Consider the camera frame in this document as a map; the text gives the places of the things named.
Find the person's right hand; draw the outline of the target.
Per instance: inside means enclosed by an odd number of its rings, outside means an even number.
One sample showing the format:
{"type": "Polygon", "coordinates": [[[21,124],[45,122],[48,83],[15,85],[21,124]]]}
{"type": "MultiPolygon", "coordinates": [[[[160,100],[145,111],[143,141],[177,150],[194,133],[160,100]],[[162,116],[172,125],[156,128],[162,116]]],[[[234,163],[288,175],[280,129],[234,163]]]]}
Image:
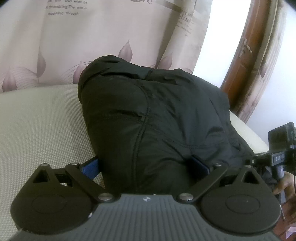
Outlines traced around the person's right hand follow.
{"type": "Polygon", "coordinates": [[[295,176],[287,171],[284,171],[284,176],[277,182],[273,189],[275,196],[280,196],[282,192],[285,194],[285,200],[279,201],[280,204],[284,204],[287,201],[295,198],[295,176]]]}

